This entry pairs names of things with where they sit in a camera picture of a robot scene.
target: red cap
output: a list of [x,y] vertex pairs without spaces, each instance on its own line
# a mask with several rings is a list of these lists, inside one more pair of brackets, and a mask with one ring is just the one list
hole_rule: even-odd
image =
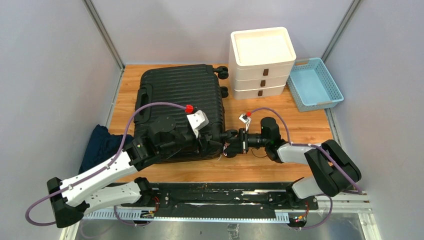
[[192,105],[186,105],[185,106],[185,112],[188,114],[193,113],[193,111],[195,110],[195,108]]

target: white wall panel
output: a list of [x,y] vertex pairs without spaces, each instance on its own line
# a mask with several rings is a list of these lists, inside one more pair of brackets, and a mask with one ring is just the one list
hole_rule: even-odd
[[326,63],[341,141],[384,240],[423,239],[424,2],[364,0]]
[[286,27],[321,57],[352,0],[94,0],[125,64],[227,63],[230,33]]
[[[25,211],[47,180],[78,173],[121,71],[80,0],[0,0],[0,66],[0,239],[59,239]],[[53,221],[50,203],[31,217]]]

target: black suitcase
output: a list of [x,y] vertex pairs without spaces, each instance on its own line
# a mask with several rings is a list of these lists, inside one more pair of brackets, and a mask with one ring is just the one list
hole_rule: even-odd
[[[135,109],[154,102],[193,105],[205,112],[209,119],[209,125],[204,127],[200,134],[209,134],[212,140],[224,144],[219,135],[225,131],[223,97],[228,96],[228,89],[220,87],[215,73],[218,73],[220,79],[228,77],[228,69],[225,66],[213,68],[212,65],[206,64],[147,70],[141,76]],[[171,106],[153,106],[135,116],[134,137],[145,134],[149,124],[163,115],[175,119],[177,130],[187,129],[188,120],[183,110]],[[198,146],[184,148],[169,159],[163,159],[161,163],[212,159],[222,153],[222,148],[217,147],[210,154],[201,156],[197,149]]]

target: wooden tabletop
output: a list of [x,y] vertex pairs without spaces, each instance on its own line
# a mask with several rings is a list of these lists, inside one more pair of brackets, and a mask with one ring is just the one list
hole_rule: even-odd
[[[213,64],[214,67],[226,64]],[[180,66],[166,65],[127,65],[116,100],[109,131],[121,135],[129,117],[134,112],[137,91],[140,88],[142,74],[149,69]],[[329,123],[324,110],[299,112],[286,86],[283,93],[256,99],[235,100],[231,93],[230,81],[219,80],[221,86],[227,86],[229,97],[223,99],[226,129],[243,128],[239,120],[242,113],[259,107],[276,110],[286,121],[290,138],[295,143],[321,143],[332,138]],[[260,110],[252,115],[250,133],[260,132],[260,121],[264,117],[275,117],[280,125],[281,137],[287,139],[286,131],[280,120],[270,111]],[[134,123],[128,131],[134,133]],[[254,149],[257,156],[264,156],[262,149]],[[142,171],[123,177],[119,182],[130,182],[137,177],[146,177],[150,182],[292,182],[311,175],[308,166],[296,163],[279,164],[269,158],[258,158],[248,154],[239,154],[234,158],[154,164]]]

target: stacked drawer unit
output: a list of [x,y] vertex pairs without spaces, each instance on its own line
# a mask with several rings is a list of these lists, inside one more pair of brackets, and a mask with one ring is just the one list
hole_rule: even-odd
[[285,27],[232,32],[228,71],[233,97],[239,100],[280,95],[295,60]]

